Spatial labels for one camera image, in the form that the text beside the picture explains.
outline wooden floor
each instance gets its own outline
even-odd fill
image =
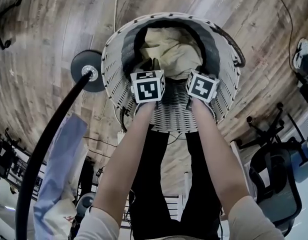
[[[294,23],[293,55],[298,40],[308,38],[308,0],[284,0]],[[2,0],[1,8],[14,0]],[[113,33],[115,0],[23,0],[8,13],[4,39],[13,44],[0,50],[0,133],[9,127],[32,151],[53,113],[74,85],[73,57],[86,49],[102,51]],[[117,27],[136,17],[156,12],[183,12],[211,20],[228,32],[242,49],[240,91],[235,106],[219,129],[227,141],[250,138],[246,117],[273,117],[282,101],[298,118],[307,108],[289,68],[291,23],[280,0],[118,0]],[[120,126],[106,93],[84,92],[72,112],[88,123],[87,135],[117,144]],[[89,148],[111,156],[114,148],[88,141]],[[88,154],[101,164],[108,158]],[[183,174],[190,170],[186,141],[168,146],[162,164],[162,189],[179,194]]]

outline person's arm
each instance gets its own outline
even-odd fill
[[[249,195],[242,168],[221,135],[209,109],[200,100],[194,98],[192,111],[210,178],[228,215],[237,201]]]
[[[137,173],[156,103],[144,104],[113,152],[98,185],[92,207],[101,209],[121,224],[126,200]]]

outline round black base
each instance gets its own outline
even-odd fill
[[[98,72],[95,81],[89,81],[84,90],[90,93],[98,93],[105,90],[101,74],[102,54],[94,50],[85,50],[76,55],[70,65],[70,73],[75,83],[82,77],[82,69],[85,66],[92,66]]]

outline black and white marker cube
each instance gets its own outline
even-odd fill
[[[209,103],[216,97],[219,82],[217,78],[192,69],[186,82],[186,91],[188,95]]]
[[[136,103],[160,101],[165,92],[165,76],[163,70],[144,71],[130,74],[131,91]]]

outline laundry basket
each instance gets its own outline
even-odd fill
[[[142,61],[139,50],[147,29],[171,27],[184,28],[192,35],[202,54],[200,71],[219,79],[217,96],[210,103],[219,123],[234,102],[241,74],[239,68],[244,67],[245,58],[234,40],[220,27],[188,14],[164,12],[145,15],[113,34],[102,53],[101,74],[107,95],[118,109],[133,116],[137,104],[131,92],[130,74],[134,66]],[[165,94],[150,122],[152,130],[164,133],[197,131],[192,112],[186,110],[189,95],[185,85],[186,80],[166,79]]]

